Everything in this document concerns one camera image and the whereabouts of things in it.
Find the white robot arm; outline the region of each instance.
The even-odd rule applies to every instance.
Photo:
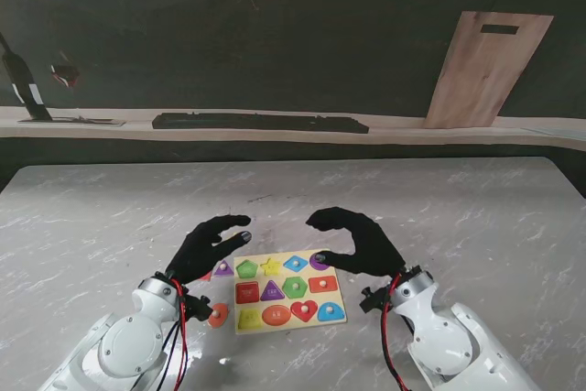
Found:
[[[175,287],[157,274],[140,283],[132,299],[135,313],[123,318],[106,315],[93,324],[38,391],[103,391],[82,368],[83,359],[96,345],[99,365],[106,375],[136,377],[133,390],[149,389],[167,360],[161,324],[179,318],[179,297]],[[205,297],[190,299],[195,301],[198,319],[207,319],[212,313],[207,307],[209,301]]]
[[[415,267],[390,296],[393,311],[413,333],[408,351],[434,391],[540,391],[484,322],[462,304],[434,307],[438,289],[428,272]],[[388,287],[370,289],[361,307],[383,309]]]

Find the green hexagon puzzle piece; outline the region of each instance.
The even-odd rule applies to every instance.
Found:
[[[289,299],[303,298],[307,289],[308,284],[303,281],[302,277],[287,278],[283,284],[283,291]]]
[[[256,277],[257,269],[257,263],[253,263],[250,260],[244,260],[236,267],[236,272],[238,272],[238,277],[240,278],[254,278]]]

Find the marble table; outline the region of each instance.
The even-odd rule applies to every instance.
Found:
[[[237,255],[350,251],[346,232],[305,225],[334,205],[380,222],[405,259],[439,281],[439,299],[477,311],[544,390],[586,388],[586,203],[543,158],[24,168],[0,195],[2,388],[37,389],[98,318],[130,312],[132,289],[199,222],[250,215],[254,238]],[[362,288],[384,280],[339,278],[343,325],[236,336],[232,315],[218,330],[190,321],[182,389],[396,389],[379,315],[358,307]],[[231,278],[190,288],[233,301]],[[426,390],[407,328],[397,316],[388,325],[397,368]]]

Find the puzzle board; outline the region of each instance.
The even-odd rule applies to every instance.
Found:
[[[336,270],[297,251],[234,258],[237,334],[346,322]]]

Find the yellow star puzzle piece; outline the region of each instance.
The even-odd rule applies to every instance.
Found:
[[[238,328],[240,330],[260,329],[263,326],[260,313],[256,309],[240,310]]]
[[[266,260],[266,263],[263,263],[260,266],[265,270],[265,276],[278,275],[278,269],[281,267],[281,262],[269,258]]]

